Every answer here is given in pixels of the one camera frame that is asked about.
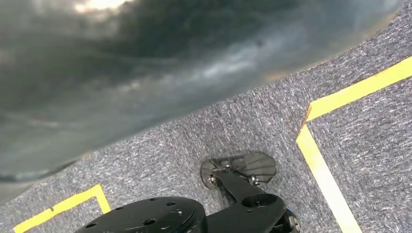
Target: gray curved surface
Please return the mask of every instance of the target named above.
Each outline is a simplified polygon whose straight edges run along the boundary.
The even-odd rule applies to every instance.
[[[402,2],[0,0],[0,181],[311,66]]]

